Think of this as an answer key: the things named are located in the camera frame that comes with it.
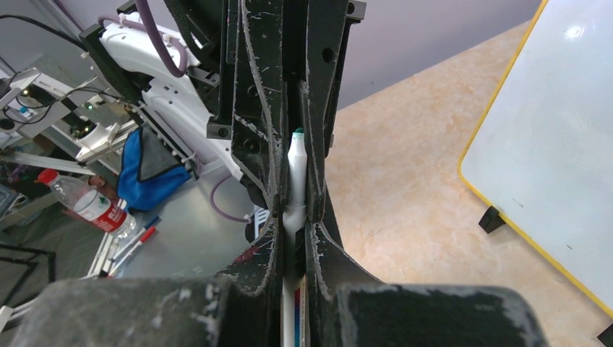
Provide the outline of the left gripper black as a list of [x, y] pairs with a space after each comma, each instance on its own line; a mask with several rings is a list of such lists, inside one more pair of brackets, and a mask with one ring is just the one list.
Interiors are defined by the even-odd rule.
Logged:
[[[286, 133], [284, 1], [175, 0], [165, 5], [198, 62], [187, 74], [210, 112], [207, 137], [231, 139], [232, 124], [232, 157], [261, 191], [270, 213], [278, 216], [284, 195]], [[308, 158], [306, 213], [313, 223], [325, 213], [325, 158], [348, 33], [365, 13], [364, 1], [309, 1], [306, 8], [300, 102]]]

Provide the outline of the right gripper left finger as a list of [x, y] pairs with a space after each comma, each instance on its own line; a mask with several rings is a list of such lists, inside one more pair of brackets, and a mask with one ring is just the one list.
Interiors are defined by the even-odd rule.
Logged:
[[14, 346], [279, 346], [280, 219], [210, 277], [63, 280]]

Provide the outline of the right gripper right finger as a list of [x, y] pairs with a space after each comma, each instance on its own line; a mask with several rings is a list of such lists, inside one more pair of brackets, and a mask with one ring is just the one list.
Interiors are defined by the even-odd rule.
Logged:
[[321, 223], [306, 226], [313, 346], [547, 346], [530, 305], [499, 286], [383, 283]]

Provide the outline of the green whiteboard marker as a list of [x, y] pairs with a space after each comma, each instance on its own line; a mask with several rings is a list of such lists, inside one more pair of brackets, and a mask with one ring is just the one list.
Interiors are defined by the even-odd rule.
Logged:
[[294, 130], [287, 153], [288, 159], [288, 196], [283, 211], [283, 330], [284, 346], [297, 346], [300, 343], [300, 305], [296, 303], [296, 290], [302, 276], [299, 275], [296, 260], [296, 234], [302, 230], [306, 220], [306, 177], [307, 152], [305, 134], [302, 128]]

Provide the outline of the yellow-framed whiteboard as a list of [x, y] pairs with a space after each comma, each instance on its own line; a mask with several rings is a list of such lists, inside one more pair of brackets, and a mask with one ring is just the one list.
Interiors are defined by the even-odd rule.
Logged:
[[612, 3], [543, 1], [458, 163], [493, 215], [612, 313]]

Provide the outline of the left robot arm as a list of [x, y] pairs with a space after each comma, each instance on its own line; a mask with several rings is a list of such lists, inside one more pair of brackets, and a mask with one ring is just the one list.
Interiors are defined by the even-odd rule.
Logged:
[[351, 26], [363, 1], [167, 1], [175, 30], [129, 1], [80, 34], [100, 74], [185, 155], [216, 154], [274, 214], [289, 200], [287, 152], [303, 129], [306, 215], [327, 208], [333, 141]]

